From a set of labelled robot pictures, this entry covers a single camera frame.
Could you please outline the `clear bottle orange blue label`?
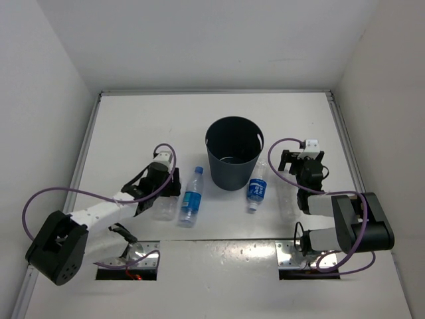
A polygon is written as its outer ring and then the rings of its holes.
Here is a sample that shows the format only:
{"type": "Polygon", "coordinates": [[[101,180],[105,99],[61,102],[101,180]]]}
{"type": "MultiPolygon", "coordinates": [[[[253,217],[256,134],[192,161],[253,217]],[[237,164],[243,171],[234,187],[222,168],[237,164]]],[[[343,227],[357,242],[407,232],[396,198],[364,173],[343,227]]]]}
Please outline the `clear bottle orange blue label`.
{"type": "Polygon", "coordinates": [[[152,218],[156,221],[172,221],[177,212],[178,198],[159,197],[153,204],[152,218]]]}

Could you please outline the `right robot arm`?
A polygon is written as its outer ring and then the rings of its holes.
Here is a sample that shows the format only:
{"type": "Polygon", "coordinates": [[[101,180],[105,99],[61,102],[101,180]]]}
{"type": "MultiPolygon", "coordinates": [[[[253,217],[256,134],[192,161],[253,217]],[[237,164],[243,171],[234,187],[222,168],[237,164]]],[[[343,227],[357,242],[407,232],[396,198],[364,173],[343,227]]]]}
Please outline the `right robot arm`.
{"type": "Polygon", "coordinates": [[[362,193],[366,203],[358,195],[316,195],[306,189],[323,192],[326,178],[321,163],[324,152],[313,159],[300,152],[283,150],[279,171],[290,164],[289,174],[296,177],[301,186],[297,191],[297,205],[306,215],[331,217],[334,226],[328,229],[303,230],[296,245],[304,256],[321,251],[349,253],[358,237],[362,237],[358,253],[391,250],[395,244],[394,232],[386,218],[376,194],[362,193]]]}

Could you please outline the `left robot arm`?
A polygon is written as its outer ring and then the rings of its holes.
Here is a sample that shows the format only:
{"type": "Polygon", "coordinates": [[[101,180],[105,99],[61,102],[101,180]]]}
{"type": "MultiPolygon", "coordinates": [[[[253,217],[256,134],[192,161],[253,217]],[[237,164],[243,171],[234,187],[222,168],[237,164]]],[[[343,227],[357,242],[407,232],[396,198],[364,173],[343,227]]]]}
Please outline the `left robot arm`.
{"type": "Polygon", "coordinates": [[[178,196],[180,192],[179,168],[155,160],[113,197],[99,196],[100,203],[81,211],[52,212],[31,239],[25,260],[62,286],[80,270],[90,235],[107,229],[134,243],[137,239],[120,222],[144,213],[159,197],[178,196]]]}

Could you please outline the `blue cap water bottle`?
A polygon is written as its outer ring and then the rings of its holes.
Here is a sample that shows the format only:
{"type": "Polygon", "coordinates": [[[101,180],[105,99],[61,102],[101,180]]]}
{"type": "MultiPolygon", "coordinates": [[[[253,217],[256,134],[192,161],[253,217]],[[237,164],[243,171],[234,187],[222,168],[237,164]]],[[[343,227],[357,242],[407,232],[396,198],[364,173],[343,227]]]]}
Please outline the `blue cap water bottle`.
{"type": "Polygon", "coordinates": [[[203,189],[203,168],[197,166],[186,186],[177,222],[178,226],[191,228],[195,225],[201,204],[203,189]]]}

